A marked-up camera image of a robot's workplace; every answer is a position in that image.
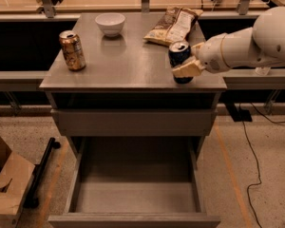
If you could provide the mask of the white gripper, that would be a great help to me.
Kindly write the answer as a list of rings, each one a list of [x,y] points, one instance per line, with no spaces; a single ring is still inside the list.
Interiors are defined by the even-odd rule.
[[[222,56],[222,42],[226,33],[211,37],[205,43],[200,42],[191,46],[191,54],[181,65],[172,68],[172,74],[176,78],[200,76],[206,69],[211,73],[220,73],[230,68],[224,62]]]

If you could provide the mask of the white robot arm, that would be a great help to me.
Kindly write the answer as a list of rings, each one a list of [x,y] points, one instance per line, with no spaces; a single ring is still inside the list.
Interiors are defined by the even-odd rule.
[[[190,47],[191,55],[176,65],[176,78],[229,71],[235,67],[285,67],[285,7],[261,13],[254,24],[213,36]]]

